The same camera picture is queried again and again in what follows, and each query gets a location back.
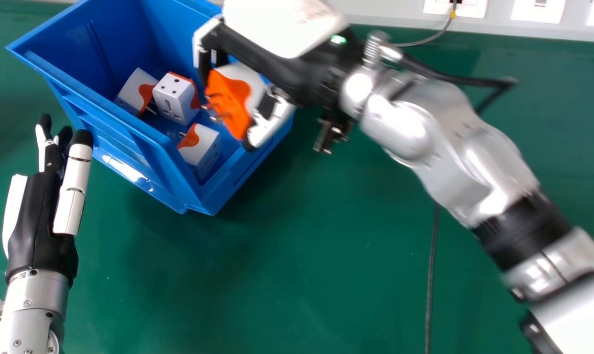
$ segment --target silver robotic arm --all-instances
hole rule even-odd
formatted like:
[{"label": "silver robotic arm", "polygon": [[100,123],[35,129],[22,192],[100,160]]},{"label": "silver robotic arm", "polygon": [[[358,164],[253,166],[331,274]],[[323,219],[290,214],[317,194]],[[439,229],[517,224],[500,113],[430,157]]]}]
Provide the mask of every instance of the silver robotic arm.
[{"label": "silver robotic arm", "polygon": [[15,175],[2,240],[8,267],[0,302],[0,354],[61,352],[68,292],[78,269],[74,236],[83,217],[94,138],[64,127],[52,138],[50,116],[35,132],[39,173]]},{"label": "silver robotic arm", "polygon": [[537,353],[594,354],[594,241],[564,220],[517,147],[458,87],[383,63],[403,56],[373,34],[342,85],[342,110],[478,237],[528,305],[522,330]]}]

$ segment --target green surface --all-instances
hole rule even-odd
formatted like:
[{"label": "green surface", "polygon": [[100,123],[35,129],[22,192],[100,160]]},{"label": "green surface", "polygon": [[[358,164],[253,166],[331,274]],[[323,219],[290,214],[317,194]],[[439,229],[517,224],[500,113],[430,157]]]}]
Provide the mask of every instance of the green surface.
[{"label": "green surface", "polygon": [[[4,47],[62,8],[0,2],[0,229],[11,175],[36,171],[38,115],[68,123]],[[594,43],[448,33],[412,52],[448,72],[520,79],[484,118],[594,236]],[[432,202],[358,130],[334,157],[312,151],[316,134],[300,114],[217,217],[177,215],[94,164],[66,353],[422,353]],[[523,307],[474,237],[443,219],[433,353],[527,353]],[[5,264],[0,241],[0,298]]]}]

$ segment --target robotic hand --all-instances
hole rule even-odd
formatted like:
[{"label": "robotic hand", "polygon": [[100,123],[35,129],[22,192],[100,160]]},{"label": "robotic hand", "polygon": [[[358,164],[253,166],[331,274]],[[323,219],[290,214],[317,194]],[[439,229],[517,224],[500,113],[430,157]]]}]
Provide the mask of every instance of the robotic hand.
[{"label": "robotic hand", "polygon": [[69,289],[79,256],[74,236],[83,217],[94,138],[64,127],[52,138],[49,115],[35,127],[39,173],[15,175],[2,243],[8,285],[0,302],[0,354],[61,351]]},{"label": "robotic hand", "polygon": [[362,42],[321,0],[227,0],[194,34],[194,54],[201,78],[228,54],[289,103],[325,108],[319,152],[331,154],[357,122],[478,237],[504,285],[528,305],[521,328],[536,353],[594,354],[594,241],[568,224],[517,147],[454,85],[499,88],[486,107],[512,81],[438,72],[382,32]]}]

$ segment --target storage box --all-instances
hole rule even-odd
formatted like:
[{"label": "storage box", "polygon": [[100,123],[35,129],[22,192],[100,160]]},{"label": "storage box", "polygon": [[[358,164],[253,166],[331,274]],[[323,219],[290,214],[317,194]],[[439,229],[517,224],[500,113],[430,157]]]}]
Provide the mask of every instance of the storage box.
[{"label": "storage box", "polygon": [[288,133],[246,152],[203,112],[193,123],[220,132],[221,155],[197,181],[176,145],[182,127],[163,118],[139,119],[113,103],[133,70],[155,78],[192,78],[194,31],[220,7],[205,0],[83,0],[7,48],[41,72],[76,128],[95,137],[95,159],[178,213],[214,215]]}]

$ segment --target white wall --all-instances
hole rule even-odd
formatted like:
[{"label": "white wall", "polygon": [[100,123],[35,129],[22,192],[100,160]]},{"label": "white wall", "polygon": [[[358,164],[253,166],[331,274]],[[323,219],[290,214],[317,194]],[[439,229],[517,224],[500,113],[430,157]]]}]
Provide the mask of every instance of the white wall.
[{"label": "white wall", "polygon": [[[366,25],[440,29],[446,16],[424,14],[424,0],[328,0],[351,22]],[[586,26],[591,0],[566,0],[561,23],[537,23],[510,19],[515,0],[488,0],[485,18],[457,17],[453,31],[535,36],[594,42],[594,27]]]}]

